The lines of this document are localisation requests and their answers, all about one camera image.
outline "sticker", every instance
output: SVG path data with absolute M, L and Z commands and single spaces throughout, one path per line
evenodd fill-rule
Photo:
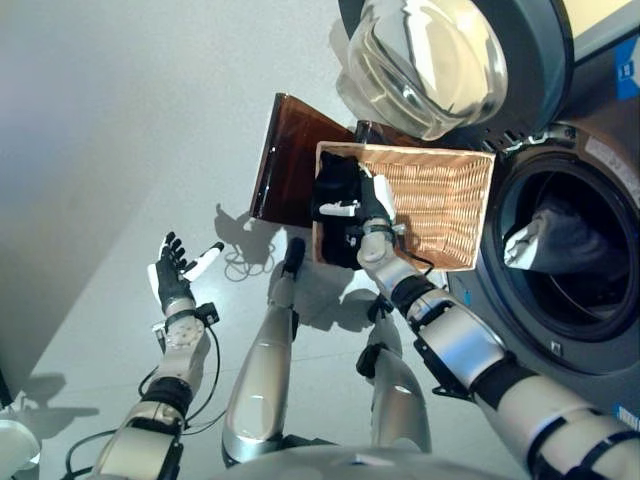
M 631 167 L 611 147 L 595 137 L 589 137 L 585 150 L 611 169 L 631 194 L 636 207 L 640 208 L 640 180 Z
M 637 415 L 634 415 L 619 403 L 613 406 L 613 416 L 621 422 L 626 423 L 634 430 L 640 431 L 640 418 L 638 418 Z
M 640 37 L 625 40 L 616 47 L 618 98 L 625 100 L 640 93 Z

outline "robot leg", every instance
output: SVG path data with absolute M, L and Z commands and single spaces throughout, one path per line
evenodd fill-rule
M 374 385 L 372 444 L 430 452 L 424 397 L 415 375 L 402 361 L 400 336 L 392 317 L 377 319 L 358 361 L 358 371 Z
M 293 239 L 287 249 L 282 277 L 271 292 L 262 327 L 236 379 L 222 434 L 227 466 L 280 448 L 291 343 L 298 323 L 293 310 L 294 283 L 303 256 L 304 242 Z

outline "woven basket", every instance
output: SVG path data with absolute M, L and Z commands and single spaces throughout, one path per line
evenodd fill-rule
M 396 223 L 407 227 L 406 246 L 444 271 L 473 270 L 487 210 L 494 156 L 481 152 L 359 143 L 320 142 L 323 151 L 354 156 L 372 174 L 383 174 L 393 190 Z M 314 259 L 321 225 L 313 225 Z M 417 267 L 423 263 L 413 262 Z

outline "black cable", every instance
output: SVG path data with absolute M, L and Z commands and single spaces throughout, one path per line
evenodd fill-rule
M 83 438 L 82 440 L 78 440 L 67 452 L 67 456 L 64 460 L 64 466 L 67 470 L 67 475 L 64 477 L 65 480 L 74 479 L 80 475 L 84 475 L 91 471 L 91 467 L 83 468 L 81 470 L 73 471 L 71 469 L 71 457 L 73 456 L 73 452 L 75 452 L 79 447 L 84 445 L 85 443 L 91 442 L 93 440 L 97 440 L 98 438 L 106 437 L 108 435 L 113 435 L 117 430 L 105 430 L 104 432 L 94 433 L 93 435 L 89 435 L 88 437 Z
M 154 367 L 153 370 L 147 373 L 147 376 L 138 384 L 138 395 L 140 395 L 140 398 L 144 397 L 144 392 L 142 391 L 144 385 L 151 379 L 151 377 L 153 377 L 153 374 L 156 373 L 157 370 L 158 367 Z
M 196 418 L 196 416 L 198 416 L 200 413 L 202 413 L 202 411 L 207 407 L 207 405 L 209 405 L 209 402 L 211 402 L 211 399 L 213 398 L 213 394 L 216 391 L 216 387 L 218 386 L 218 379 L 220 378 L 220 343 L 218 342 L 218 336 L 211 328 L 211 325 L 207 325 L 207 330 L 209 330 L 209 333 L 213 337 L 213 341 L 216 345 L 216 362 L 217 362 L 216 376 L 213 380 L 213 386 L 211 387 L 211 391 L 209 392 L 207 399 L 204 401 L 204 403 L 200 408 L 198 408 L 192 415 L 187 417 L 187 428 L 189 428 L 189 422 L 194 418 Z
M 214 418 L 213 420 L 211 420 L 210 422 L 207 422 L 204 424 L 204 427 L 200 428 L 200 430 L 196 430 L 195 432 L 187 432 L 184 433 L 183 436 L 187 436 L 187 435 L 197 435 L 199 433 L 204 432 L 205 430 L 208 430 L 209 428 L 213 427 L 216 423 L 218 423 L 218 421 L 224 416 L 224 414 L 227 413 L 227 410 L 223 410 L 222 412 L 220 412 L 218 414 L 218 416 L 216 418 Z
M 213 380 L 213 386 L 211 387 L 211 391 L 209 392 L 209 395 L 207 396 L 207 398 L 204 401 L 204 403 L 202 404 L 202 406 L 200 408 L 198 408 L 192 415 L 190 415 L 187 418 L 187 427 L 185 428 L 185 430 L 189 429 L 189 422 L 191 420 L 193 420 L 194 418 L 196 418 L 197 415 L 202 413 L 202 411 L 207 407 L 207 405 L 209 405 L 209 403 L 211 402 L 211 399 L 213 398 L 213 395 L 214 395 L 214 393 L 216 391 L 216 388 L 218 386 L 218 380 L 220 379 L 220 342 L 218 341 L 218 336 L 215 334 L 215 332 L 213 331 L 211 326 L 207 325 L 206 328 L 209 331 L 209 333 L 211 334 L 211 336 L 213 337 L 213 341 L 214 341 L 215 346 L 216 346 L 216 363 L 217 363 L 216 364 L 216 375 L 215 375 L 215 378 Z M 155 367 L 138 384 L 138 394 L 140 395 L 140 397 L 144 396 L 144 392 L 143 392 L 144 385 L 151 379 L 151 377 L 153 376 L 153 374 L 157 370 L 158 370 L 158 367 Z M 197 435 L 199 433 L 204 432 L 205 430 L 213 427 L 224 416 L 224 414 L 226 412 L 227 412 L 226 410 L 223 410 L 216 418 L 214 418 L 210 422 L 205 423 L 204 426 L 202 428 L 200 428 L 199 430 L 196 430 L 195 432 L 184 433 L 183 435 Z M 76 477 L 79 477 L 80 475 L 85 475 L 85 474 L 91 472 L 91 470 L 92 470 L 92 467 L 86 467 L 86 468 L 82 468 L 80 470 L 73 471 L 72 468 L 71 468 L 71 457 L 73 456 L 73 452 L 75 452 L 79 447 L 81 447 L 85 443 L 91 442 L 91 441 L 96 440 L 98 438 L 106 437 L 107 435 L 113 435 L 114 433 L 116 433 L 116 431 L 117 430 L 105 430 L 104 432 L 100 432 L 100 433 L 96 433 L 96 434 L 93 434 L 93 435 L 89 435 L 88 437 L 85 437 L 82 440 L 79 440 L 76 443 L 74 443 L 73 446 L 67 452 L 67 456 L 65 458 L 65 468 L 66 468 L 67 473 L 66 473 L 66 475 L 65 475 L 63 480 L 73 480 Z
M 427 268 L 427 270 L 424 272 L 424 276 L 426 277 L 427 275 L 429 275 L 433 270 L 433 267 L 434 267 L 433 263 L 427 260 L 426 258 L 419 257 L 415 253 L 410 252 L 405 243 L 404 235 L 398 235 L 398 237 L 400 238 L 399 243 L 400 243 L 400 250 L 402 251 L 402 253 L 404 253 L 409 258 L 412 258 L 414 260 L 417 260 L 418 262 L 428 265 L 429 268 Z

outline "laundry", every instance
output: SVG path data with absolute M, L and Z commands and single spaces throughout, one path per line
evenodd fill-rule
M 504 263 L 551 275 L 594 273 L 608 281 L 628 271 L 625 252 L 612 246 L 569 202 L 552 194 L 531 222 L 507 239 Z

